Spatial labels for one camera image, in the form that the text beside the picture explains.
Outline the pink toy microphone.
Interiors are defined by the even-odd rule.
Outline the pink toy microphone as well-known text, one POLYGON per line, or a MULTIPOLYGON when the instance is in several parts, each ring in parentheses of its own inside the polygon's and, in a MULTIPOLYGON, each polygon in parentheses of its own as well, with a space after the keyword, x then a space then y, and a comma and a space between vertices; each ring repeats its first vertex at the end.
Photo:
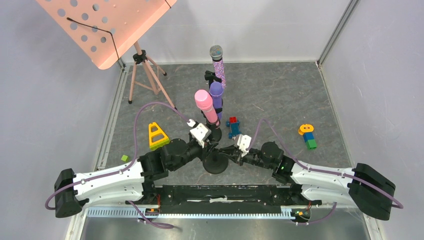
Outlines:
POLYGON ((194 94, 196 106, 203 112, 207 121, 216 128, 220 126, 220 120, 213 106, 213 99, 208 91, 200 89, 194 94))

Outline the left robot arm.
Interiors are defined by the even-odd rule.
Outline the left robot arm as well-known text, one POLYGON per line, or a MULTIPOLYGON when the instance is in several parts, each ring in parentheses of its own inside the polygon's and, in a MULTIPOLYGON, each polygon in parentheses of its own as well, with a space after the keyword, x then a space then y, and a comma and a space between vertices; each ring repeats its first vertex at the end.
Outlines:
POLYGON ((54 184, 54 213, 67 218, 84 208, 119 201, 153 203, 157 190, 153 182, 166 178, 192 160, 204 160, 217 147, 216 141, 201 146, 195 139, 185 142, 176 138, 150 151, 134 162, 96 172, 75 173, 68 168, 60 172, 54 184))

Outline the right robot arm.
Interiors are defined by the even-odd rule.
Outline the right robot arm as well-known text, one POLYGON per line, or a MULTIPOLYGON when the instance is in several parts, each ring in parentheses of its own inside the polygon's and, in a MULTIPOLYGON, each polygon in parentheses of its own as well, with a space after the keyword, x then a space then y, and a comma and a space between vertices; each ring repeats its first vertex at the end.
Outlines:
POLYGON ((238 165, 250 164, 272 170, 275 180, 291 185, 288 196, 295 204, 345 204, 375 219, 390 219, 396 186, 367 164, 333 168, 295 162, 273 141, 264 143, 261 149, 249 151, 232 145, 217 149, 217 155, 238 165))

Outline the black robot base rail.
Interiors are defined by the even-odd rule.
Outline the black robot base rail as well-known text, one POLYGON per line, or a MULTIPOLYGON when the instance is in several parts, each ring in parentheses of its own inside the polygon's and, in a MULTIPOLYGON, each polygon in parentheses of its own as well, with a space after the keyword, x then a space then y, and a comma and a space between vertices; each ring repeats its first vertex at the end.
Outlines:
POLYGON ((282 206, 320 206, 300 186, 162 185, 149 187, 136 205, 158 205, 162 214, 277 214, 282 206))

